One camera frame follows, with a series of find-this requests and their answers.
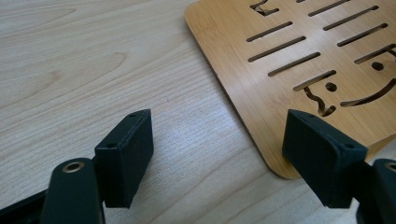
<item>laser-cut wooden board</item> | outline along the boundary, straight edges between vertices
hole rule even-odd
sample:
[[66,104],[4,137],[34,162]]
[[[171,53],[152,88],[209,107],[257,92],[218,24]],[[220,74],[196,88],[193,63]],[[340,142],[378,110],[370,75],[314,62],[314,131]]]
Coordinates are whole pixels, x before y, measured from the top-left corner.
[[267,165],[297,178],[281,153],[289,108],[368,159],[396,137],[395,12],[394,0],[200,0],[185,19]]

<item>light wood tabletop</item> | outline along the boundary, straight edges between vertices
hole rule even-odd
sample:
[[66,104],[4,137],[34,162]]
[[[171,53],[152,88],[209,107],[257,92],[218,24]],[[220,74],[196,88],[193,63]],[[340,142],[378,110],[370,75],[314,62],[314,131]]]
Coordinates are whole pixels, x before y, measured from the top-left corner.
[[184,21],[192,2],[0,0],[0,208],[150,108],[154,155],[107,223],[356,223],[355,201],[325,208],[266,167]]

